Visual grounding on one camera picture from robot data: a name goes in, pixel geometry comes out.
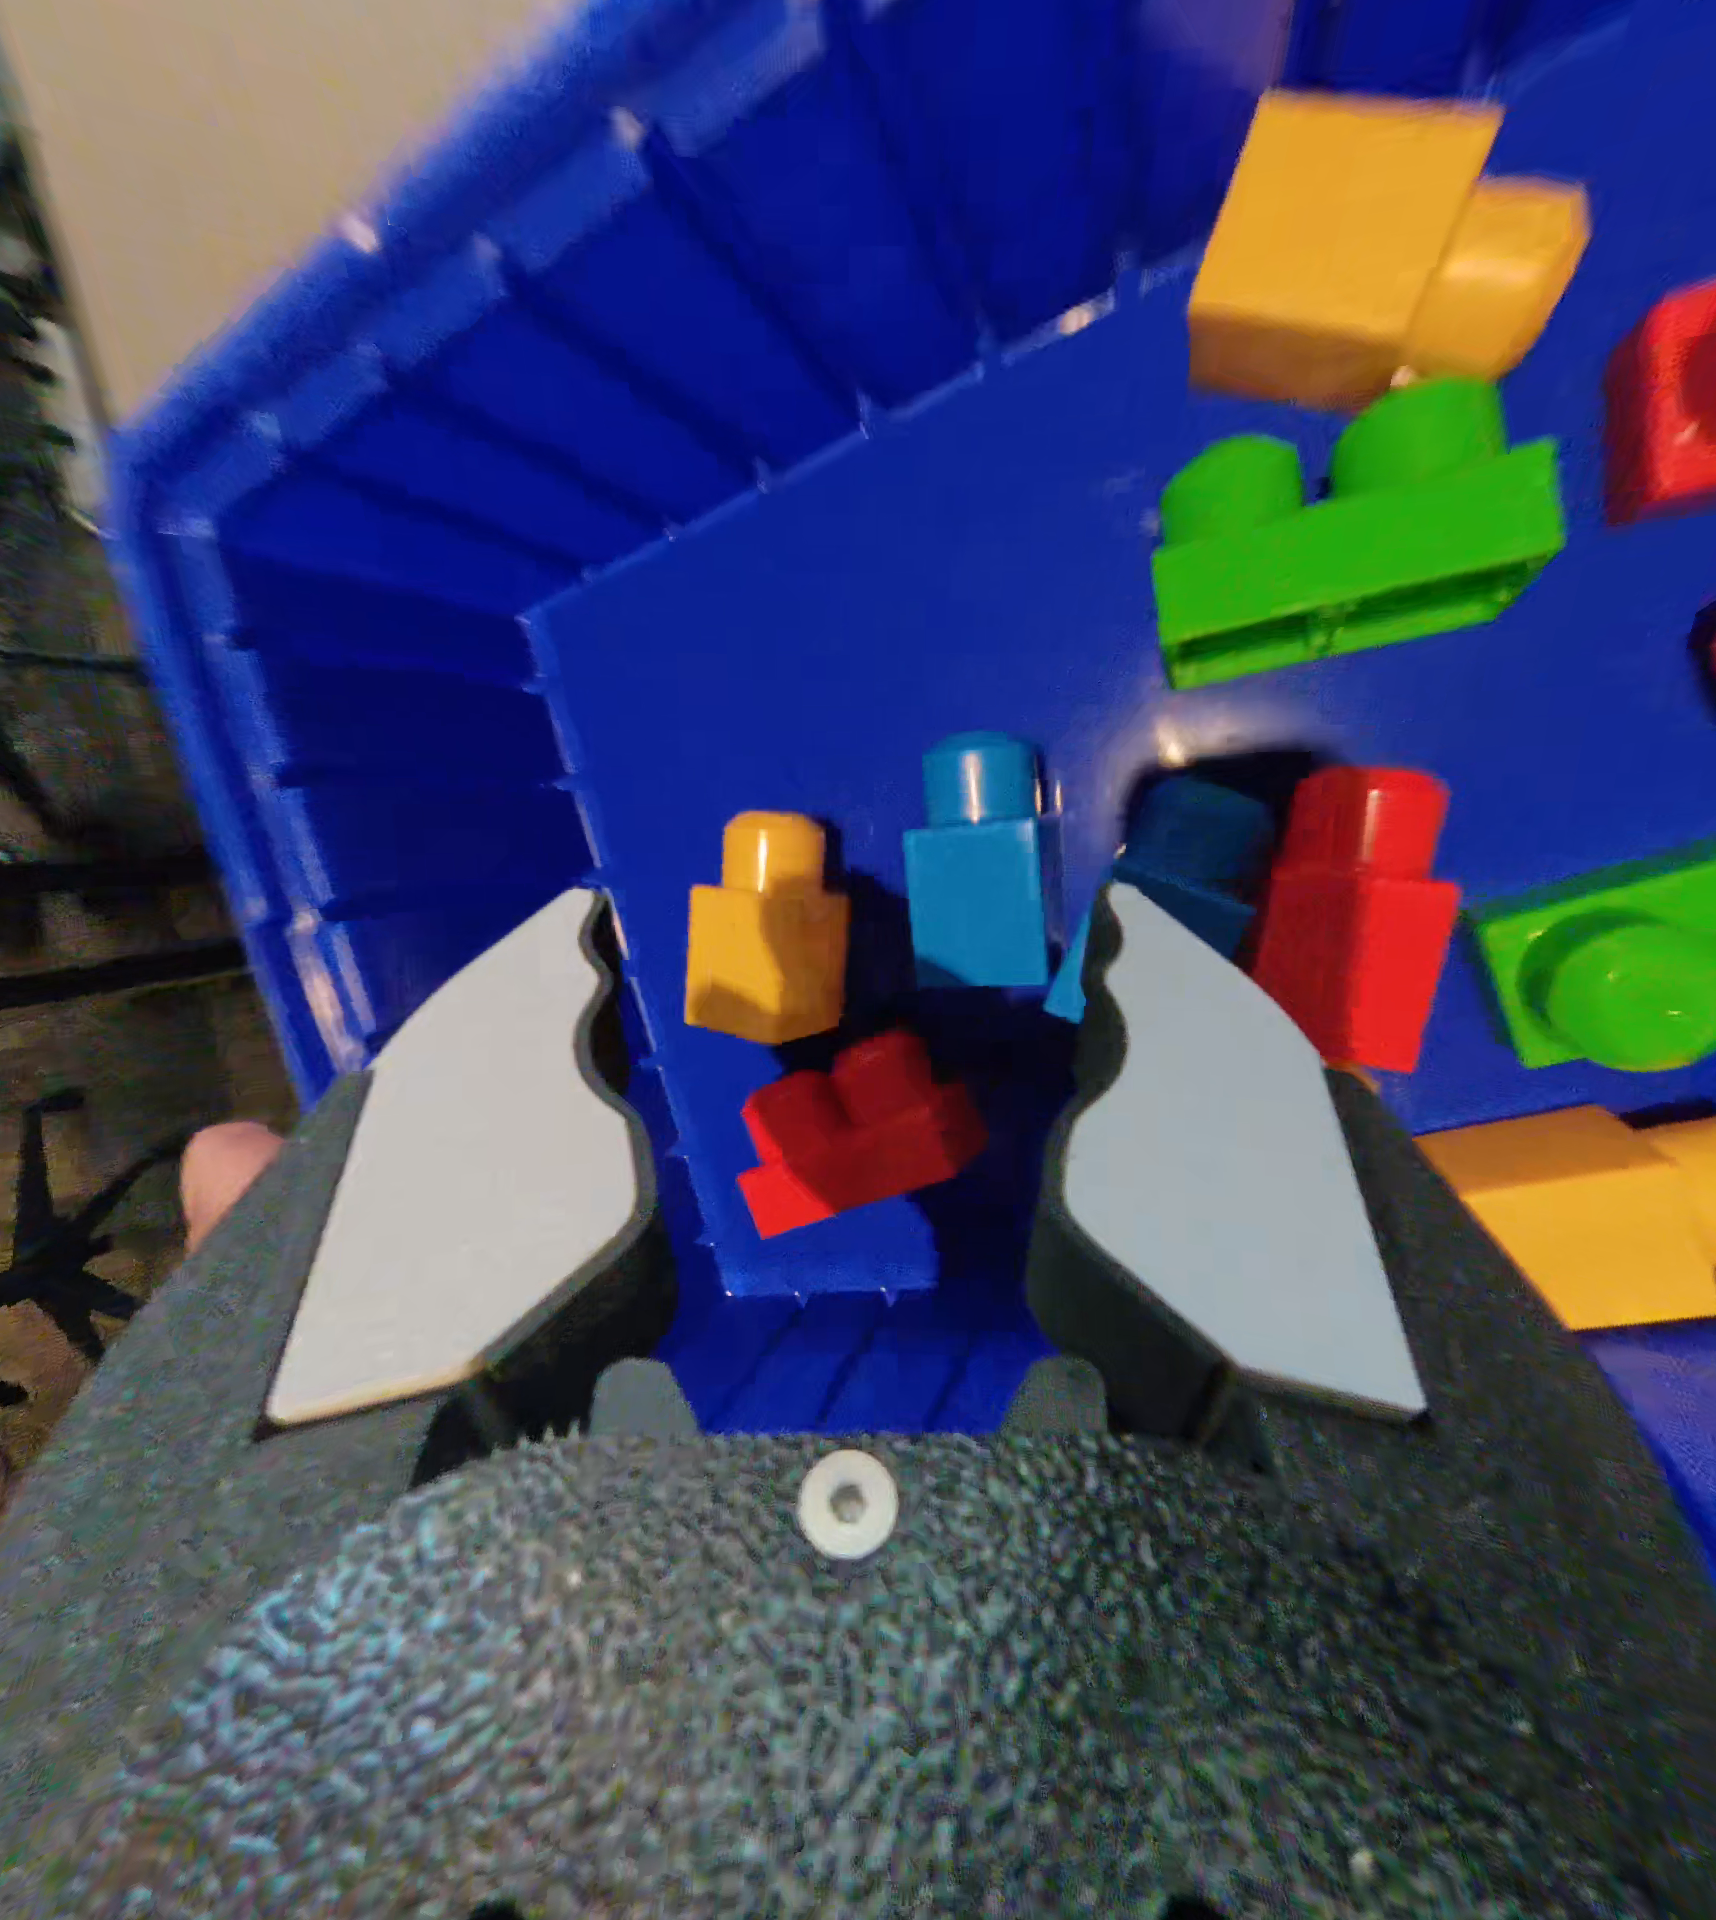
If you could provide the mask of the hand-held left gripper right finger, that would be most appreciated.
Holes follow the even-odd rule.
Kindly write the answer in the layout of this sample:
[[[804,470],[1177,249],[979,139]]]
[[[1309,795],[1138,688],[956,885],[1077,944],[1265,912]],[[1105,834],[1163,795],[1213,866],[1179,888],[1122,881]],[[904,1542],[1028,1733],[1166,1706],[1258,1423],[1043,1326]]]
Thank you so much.
[[[1109,1423],[1201,1441],[1245,1394],[1427,1416],[1323,1063],[1128,881],[1092,905],[1071,1097],[1040,1156],[1027,1307]]]

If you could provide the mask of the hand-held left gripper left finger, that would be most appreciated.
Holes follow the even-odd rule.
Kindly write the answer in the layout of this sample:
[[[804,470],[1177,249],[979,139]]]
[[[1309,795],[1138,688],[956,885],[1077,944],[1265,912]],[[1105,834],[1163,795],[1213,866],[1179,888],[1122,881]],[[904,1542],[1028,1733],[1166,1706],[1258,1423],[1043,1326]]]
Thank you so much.
[[[559,892],[437,987],[359,1074],[268,1426],[465,1386],[620,1280],[654,1170],[593,1046],[614,987],[606,921],[604,892]]]

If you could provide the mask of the blue plastic bin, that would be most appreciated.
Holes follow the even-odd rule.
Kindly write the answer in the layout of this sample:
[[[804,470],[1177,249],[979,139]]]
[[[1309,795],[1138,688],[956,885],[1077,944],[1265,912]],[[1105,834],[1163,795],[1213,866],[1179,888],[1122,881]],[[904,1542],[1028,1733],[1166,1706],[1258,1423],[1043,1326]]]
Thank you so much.
[[[1495,105],[1594,237],[1502,381],[1566,545],[1421,634],[1265,590],[1255,674],[1170,685],[1166,483],[1336,413],[1194,390],[1184,294],[1258,88]],[[627,1036],[711,1430],[990,1430],[1064,1020],[916,987],[922,758],[1040,758],[1057,917],[1157,763],[1265,800],[1322,758],[1448,792],[1459,885],[1415,1134],[1716,1115],[1716,493],[1659,406],[1716,281],[1716,2],[600,2],[326,242],[115,450],[115,559],[305,1101],[569,888]],[[852,898],[851,1012],[979,1081],[990,1151],[759,1238],[769,1048],[681,1019],[685,897],[789,809]]]

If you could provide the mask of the pile of mega blocks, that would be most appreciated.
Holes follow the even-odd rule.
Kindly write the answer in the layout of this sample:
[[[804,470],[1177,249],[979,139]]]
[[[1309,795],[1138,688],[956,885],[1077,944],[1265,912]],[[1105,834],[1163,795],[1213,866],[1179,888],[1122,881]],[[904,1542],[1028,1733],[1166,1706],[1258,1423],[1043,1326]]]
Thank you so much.
[[[851,891],[844,1027],[776,1027],[691,905],[684,1176],[762,1318],[1014,1285],[1068,1040],[979,972],[1018,831],[942,829],[997,729],[1018,813],[1231,939],[1387,1084],[1567,1325],[1716,1316],[1716,115],[1589,118],[1584,186],[1496,175],[1499,108],[1267,91],[1184,314],[1163,281],[1018,395],[677,542],[664,694],[723,831]]]

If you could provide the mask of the person's left hand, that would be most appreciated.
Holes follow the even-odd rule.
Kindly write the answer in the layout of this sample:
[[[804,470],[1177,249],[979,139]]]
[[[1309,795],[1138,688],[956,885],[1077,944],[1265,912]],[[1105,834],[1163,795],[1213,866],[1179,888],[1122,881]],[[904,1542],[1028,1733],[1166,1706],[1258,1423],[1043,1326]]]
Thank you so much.
[[[197,1129],[177,1156],[180,1250],[190,1260],[227,1210],[277,1160],[282,1134],[258,1119]]]

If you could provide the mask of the black office chair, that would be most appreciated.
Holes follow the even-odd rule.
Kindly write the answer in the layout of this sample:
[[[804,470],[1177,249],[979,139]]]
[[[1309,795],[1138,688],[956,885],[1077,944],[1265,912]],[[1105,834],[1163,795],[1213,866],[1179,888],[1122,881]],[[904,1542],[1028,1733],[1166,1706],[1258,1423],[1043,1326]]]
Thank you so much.
[[[105,1226],[141,1176],[177,1160],[190,1134],[170,1134],[114,1175],[74,1213],[63,1213],[50,1193],[44,1119],[82,1107],[82,1091],[63,1088],[19,1111],[10,1254],[0,1268],[0,1311],[38,1307],[75,1352],[95,1362],[105,1352],[95,1316],[126,1321],[136,1311],[136,1299],[92,1268],[114,1248]],[[0,1403],[21,1397],[26,1392],[0,1375]]]

